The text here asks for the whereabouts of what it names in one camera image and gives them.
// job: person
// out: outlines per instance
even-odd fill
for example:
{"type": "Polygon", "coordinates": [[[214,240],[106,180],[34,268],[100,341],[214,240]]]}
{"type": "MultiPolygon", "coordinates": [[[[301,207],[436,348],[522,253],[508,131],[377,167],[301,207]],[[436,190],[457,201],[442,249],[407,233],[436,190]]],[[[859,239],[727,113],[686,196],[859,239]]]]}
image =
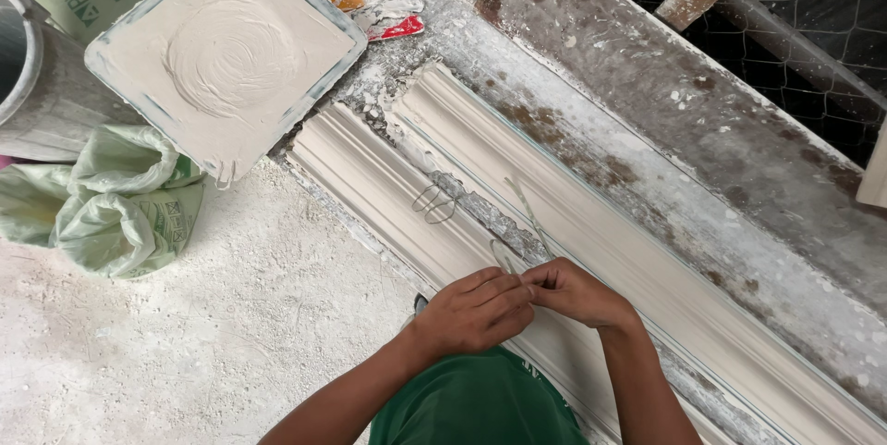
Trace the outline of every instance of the person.
{"type": "Polygon", "coordinates": [[[587,444],[545,378],[499,344],[533,305],[596,329],[625,445],[701,445],[632,305],[567,258],[521,275],[485,268],[438,292],[394,339],[327,384],[260,445],[587,444]]]}

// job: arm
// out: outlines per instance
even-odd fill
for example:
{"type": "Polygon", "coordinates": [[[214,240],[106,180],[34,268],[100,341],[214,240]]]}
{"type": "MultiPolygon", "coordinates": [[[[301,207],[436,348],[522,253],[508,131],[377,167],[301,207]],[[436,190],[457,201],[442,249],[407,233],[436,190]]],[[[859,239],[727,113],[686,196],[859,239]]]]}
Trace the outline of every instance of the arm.
{"type": "Polygon", "coordinates": [[[627,299],[567,258],[531,268],[523,278],[536,288],[533,303],[598,330],[625,445],[702,445],[627,299]]]}
{"type": "Polygon", "coordinates": [[[533,320],[533,289],[485,268],[438,292],[421,314],[373,356],[283,418],[260,445],[354,443],[400,388],[448,354],[478,353],[533,320]]]}

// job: hand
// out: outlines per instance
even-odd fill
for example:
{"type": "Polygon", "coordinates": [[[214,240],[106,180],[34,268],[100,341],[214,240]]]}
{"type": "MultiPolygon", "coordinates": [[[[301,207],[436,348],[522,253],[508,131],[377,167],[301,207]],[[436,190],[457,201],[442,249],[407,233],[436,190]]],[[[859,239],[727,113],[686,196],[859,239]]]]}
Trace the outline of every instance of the hand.
{"type": "Polygon", "coordinates": [[[523,273],[533,284],[536,305],[551,308],[593,329],[639,323],[632,304],[567,258],[555,258],[523,273]]]}
{"type": "Polygon", "coordinates": [[[485,268],[441,289],[404,331],[431,360],[479,353],[533,322],[532,299],[517,275],[485,268]]]}

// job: white plaster dust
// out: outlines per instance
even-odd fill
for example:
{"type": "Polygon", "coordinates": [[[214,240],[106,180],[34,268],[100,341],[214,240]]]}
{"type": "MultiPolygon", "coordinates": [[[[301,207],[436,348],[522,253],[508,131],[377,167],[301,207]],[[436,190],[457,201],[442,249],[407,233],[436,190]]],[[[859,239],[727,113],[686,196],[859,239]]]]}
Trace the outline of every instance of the white plaster dust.
{"type": "Polygon", "coordinates": [[[415,294],[267,160],[207,192],[182,256],[143,280],[6,241],[0,260],[0,429],[20,443],[256,443],[415,294]]]}

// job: green t-shirt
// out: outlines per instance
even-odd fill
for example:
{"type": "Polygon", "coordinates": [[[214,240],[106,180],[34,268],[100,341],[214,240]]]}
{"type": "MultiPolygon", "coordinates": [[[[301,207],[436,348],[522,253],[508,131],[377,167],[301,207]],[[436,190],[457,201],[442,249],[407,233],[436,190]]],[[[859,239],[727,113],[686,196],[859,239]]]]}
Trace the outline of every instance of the green t-shirt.
{"type": "Polygon", "coordinates": [[[449,356],[372,419],[370,445],[588,445],[554,386],[503,347],[449,356]]]}

